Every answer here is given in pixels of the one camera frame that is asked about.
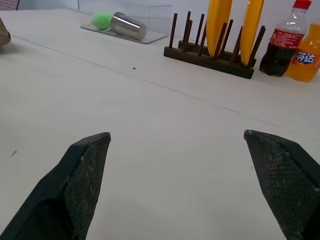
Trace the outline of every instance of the wooden rack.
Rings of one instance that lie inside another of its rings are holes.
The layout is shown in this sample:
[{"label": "wooden rack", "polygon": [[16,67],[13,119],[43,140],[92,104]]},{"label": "wooden rack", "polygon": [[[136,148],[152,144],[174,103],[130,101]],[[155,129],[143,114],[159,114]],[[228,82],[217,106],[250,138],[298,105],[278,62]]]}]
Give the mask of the wooden rack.
[{"label": "wooden rack", "polygon": [[177,13],[174,14],[169,46],[166,46],[164,48],[163,55],[168,58],[180,60],[190,64],[195,64],[208,69],[213,69],[223,73],[239,76],[246,79],[251,79],[255,71],[252,68],[256,63],[255,55],[257,53],[261,40],[265,34],[265,26],[262,26],[259,31],[259,34],[257,36],[257,39],[255,41],[250,55],[248,66],[244,66],[241,62],[241,56],[239,55],[242,27],[240,29],[233,52],[228,52],[225,51],[225,48],[234,21],[230,20],[229,25],[225,22],[222,26],[222,30],[218,39],[214,56],[211,57],[208,51],[208,47],[204,46],[206,40],[206,24],[204,26],[201,42],[199,45],[199,39],[205,15],[201,15],[195,43],[189,42],[190,31],[193,23],[193,21],[190,20],[190,15],[191,12],[189,11],[186,18],[183,40],[179,41],[178,48],[173,48],[172,46],[174,42],[176,23],[178,17]]}]

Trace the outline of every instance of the metal cup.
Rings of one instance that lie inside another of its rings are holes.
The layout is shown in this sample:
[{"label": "metal cup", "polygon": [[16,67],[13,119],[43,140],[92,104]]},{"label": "metal cup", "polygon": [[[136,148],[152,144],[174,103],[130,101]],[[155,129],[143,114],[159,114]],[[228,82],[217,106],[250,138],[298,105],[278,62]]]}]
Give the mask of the metal cup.
[{"label": "metal cup", "polygon": [[146,36],[147,27],[145,24],[125,15],[116,12],[111,19],[111,29],[117,33],[136,40],[142,40]]}]

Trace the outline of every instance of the clear plastic box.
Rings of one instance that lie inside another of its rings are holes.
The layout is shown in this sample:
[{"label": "clear plastic box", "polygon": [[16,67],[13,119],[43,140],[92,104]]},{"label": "clear plastic box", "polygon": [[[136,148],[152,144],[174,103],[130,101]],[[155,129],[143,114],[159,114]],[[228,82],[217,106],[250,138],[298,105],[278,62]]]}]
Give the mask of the clear plastic box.
[{"label": "clear plastic box", "polygon": [[[172,5],[150,0],[78,0],[80,26],[83,29],[123,38],[142,44],[149,44],[170,34]],[[115,14],[121,12],[132,19],[145,24],[146,35],[137,40],[115,33],[111,29],[100,30],[91,24],[93,15],[101,12]]]}]

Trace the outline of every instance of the plastic bottle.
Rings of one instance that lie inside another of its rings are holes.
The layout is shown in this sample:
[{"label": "plastic bottle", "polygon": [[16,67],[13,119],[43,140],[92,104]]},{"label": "plastic bottle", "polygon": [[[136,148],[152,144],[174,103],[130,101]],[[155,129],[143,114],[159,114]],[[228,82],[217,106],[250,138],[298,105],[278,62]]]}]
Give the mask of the plastic bottle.
[{"label": "plastic bottle", "polygon": [[311,23],[308,36],[291,59],[286,75],[297,81],[310,82],[320,69],[320,20]]},{"label": "plastic bottle", "polygon": [[296,0],[290,17],[276,26],[260,64],[261,72],[278,77],[285,74],[306,34],[305,15],[310,5],[310,0]]}]

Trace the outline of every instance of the green sponge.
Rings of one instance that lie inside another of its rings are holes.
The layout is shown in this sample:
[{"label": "green sponge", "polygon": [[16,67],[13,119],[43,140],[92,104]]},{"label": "green sponge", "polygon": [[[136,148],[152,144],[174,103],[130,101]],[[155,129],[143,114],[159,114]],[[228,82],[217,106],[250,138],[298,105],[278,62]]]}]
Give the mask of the green sponge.
[{"label": "green sponge", "polygon": [[113,14],[109,12],[99,12],[92,16],[91,23],[97,29],[107,30],[111,28],[111,19],[113,18]]}]

